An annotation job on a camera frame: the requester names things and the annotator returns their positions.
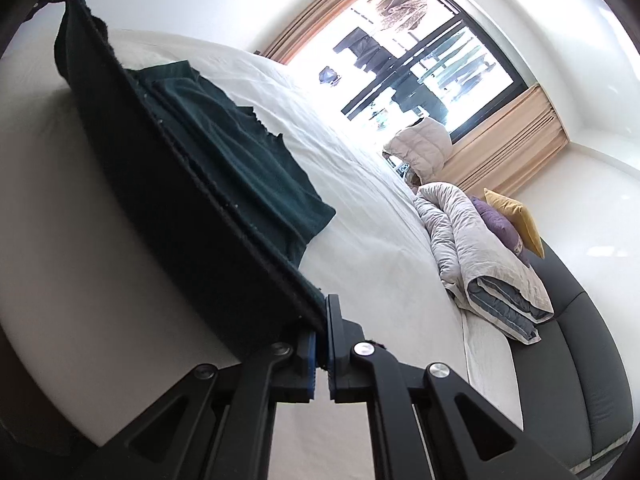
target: blanket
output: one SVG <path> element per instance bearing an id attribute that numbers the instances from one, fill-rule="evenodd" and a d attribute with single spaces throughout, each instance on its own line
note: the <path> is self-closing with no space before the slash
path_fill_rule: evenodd
<path id="1" fill-rule="evenodd" d="M 414 205 L 457 306 L 524 344 L 540 341 L 536 325 L 554 312 L 542 281 L 489 231 L 465 193 L 433 182 L 418 189 Z"/>

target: black window frame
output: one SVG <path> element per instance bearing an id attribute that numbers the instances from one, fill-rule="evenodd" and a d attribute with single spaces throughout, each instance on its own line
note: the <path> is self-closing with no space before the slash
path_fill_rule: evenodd
<path id="1" fill-rule="evenodd" d="M 403 76 L 413 65 L 412 62 L 416 60 L 427 47 L 429 47 L 429 51 L 437 48 L 464 27 L 467 27 L 476 38 L 484 44 L 489 53 L 494 56 L 495 60 L 509 75 L 512 83 L 451 132 L 451 141 L 457 142 L 462 139 L 487 117 L 497 112 L 500 108 L 527 90 L 528 86 L 520 73 L 484 28 L 454 0 L 438 1 L 453 13 L 453 17 L 431 34 L 427 35 L 423 40 L 418 41 L 404 56 L 397 60 L 389 61 L 388 64 L 378 72 L 376 78 L 342 109 L 342 113 L 345 114 L 349 120 L 352 120 L 357 114 L 363 111 L 364 108 L 371 104 L 393 81 Z"/>

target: silver bolt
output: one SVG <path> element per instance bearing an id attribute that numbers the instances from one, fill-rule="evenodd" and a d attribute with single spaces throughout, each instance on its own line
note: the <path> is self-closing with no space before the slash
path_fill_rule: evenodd
<path id="1" fill-rule="evenodd" d="M 447 377 L 450 372 L 451 370 L 444 363 L 434 363 L 429 367 L 429 373 L 432 376 L 437 377 L 439 379 L 443 379 L 444 377 Z"/>
<path id="2" fill-rule="evenodd" d="M 197 379 L 206 380 L 212 378 L 216 374 L 216 367 L 214 365 L 198 365 L 193 371 L 193 375 Z"/>
<path id="3" fill-rule="evenodd" d="M 276 355 L 287 355 L 291 352 L 291 347 L 286 343 L 274 343 L 271 345 L 271 349 Z"/>
<path id="4" fill-rule="evenodd" d="M 376 351 L 376 347 L 371 343 L 356 343 L 353 347 L 353 351 L 358 355 L 371 355 Z"/>

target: curtain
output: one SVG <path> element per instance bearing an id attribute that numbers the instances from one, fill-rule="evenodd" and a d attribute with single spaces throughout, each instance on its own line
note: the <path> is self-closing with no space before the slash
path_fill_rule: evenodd
<path id="1" fill-rule="evenodd" d="M 436 180 L 469 195 L 483 197 L 486 187 L 509 196 L 567 143 L 549 99 L 535 85 L 456 142 Z"/>
<path id="2" fill-rule="evenodd" d="M 262 55 L 287 64 L 318 32 L 357 0 L 315 0 L 264 50 Z"/>

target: mattress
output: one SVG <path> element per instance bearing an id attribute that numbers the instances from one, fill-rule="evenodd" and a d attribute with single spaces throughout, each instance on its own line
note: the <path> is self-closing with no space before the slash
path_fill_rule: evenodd
<path id="1" fill-rule="evenodd" d="M 446 362 L 522 426 L 506 339 L 454 306 L 410 190 L 346 118 L 259 56 L 154 32 L 111 30 L 110 41 L 126 68 L 188 59 L 282 133 L 337 211 L 301 272 L 399 360 Z M 119 208 L 52 43 L 43 34 L 0 61 L 0 323 L 46 395 L 101 445 L 194 365 L 235 361 Z M 272 478 L 373 477 L 366 408 L 330 406 L 325 379 L 311 405 L 278 407 Z"/>

